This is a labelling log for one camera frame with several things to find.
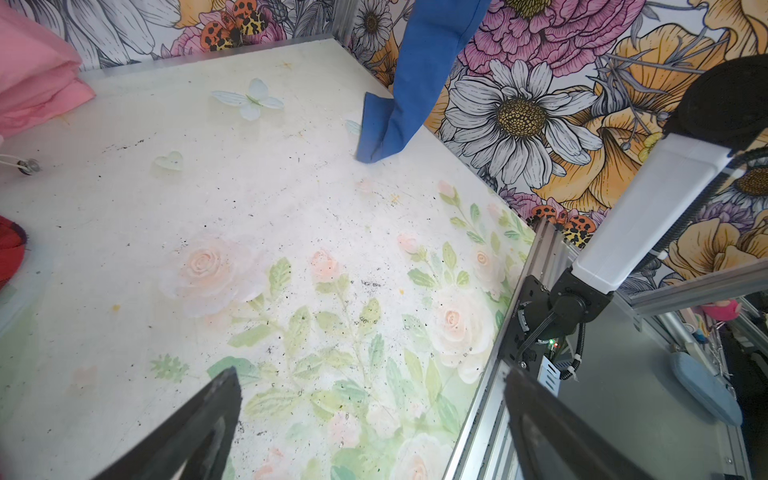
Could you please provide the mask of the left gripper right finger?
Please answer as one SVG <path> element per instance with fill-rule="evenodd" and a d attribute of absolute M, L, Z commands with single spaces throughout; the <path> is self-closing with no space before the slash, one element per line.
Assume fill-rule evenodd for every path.
<path fill-rule="evenodd" d="M 529 372 L 506 377 L 509 430 L 525 479 L 649 479 Z"/>

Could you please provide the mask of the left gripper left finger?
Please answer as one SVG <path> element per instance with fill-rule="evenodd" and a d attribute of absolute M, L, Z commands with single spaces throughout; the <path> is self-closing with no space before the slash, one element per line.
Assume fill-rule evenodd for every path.
<path fill-rule="evenodd" d="M 228 367 L 112 465 L 99 479 L 221 479 L 242 403 Z"/>

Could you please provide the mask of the blue cloth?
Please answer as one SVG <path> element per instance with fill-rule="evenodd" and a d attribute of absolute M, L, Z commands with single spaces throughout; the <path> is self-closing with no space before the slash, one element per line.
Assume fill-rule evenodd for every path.
<path fill-rule="evenodd" d="M 364 97 L 355 158 L 376 163 L 401 152 L 435 106 L 458 54 L 478 30 L 488 0 L 422 0 L 404 33 L 393 93 Z"/>

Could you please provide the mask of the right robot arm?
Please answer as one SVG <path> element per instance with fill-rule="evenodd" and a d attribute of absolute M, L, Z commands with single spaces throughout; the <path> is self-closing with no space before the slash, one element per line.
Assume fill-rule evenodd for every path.
<path fill-rule="evenodd" d="M 767 127 L 767 57 L 720 64 L 687 89 L 630 186 L 551 289 L 535 290 L 516 308 L 538 341 L 581 330 L 611 303 L 636 269 L 658 257 L 700 208 L 745 164 L 764 158 L 752 143 Z"/>

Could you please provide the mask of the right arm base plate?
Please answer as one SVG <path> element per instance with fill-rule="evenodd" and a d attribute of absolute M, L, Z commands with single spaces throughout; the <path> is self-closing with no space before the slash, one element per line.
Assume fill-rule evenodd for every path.
<path fill-rule="evenodd" d="M 546 286 L 535 276 L 526 276 L 519 285 L 499 350 L 499 357 L 506 366 L 517 365 L 536 373 L 546 359 L 553 364 L 562 362 L 560 369 L 565 369 L 568 338 L 576 334 L 579 327 L 568 324 L 563 317 L 556 316 L 527 349 L 520 352 L 527 338 L 542 324 L 551 309 Z"/>

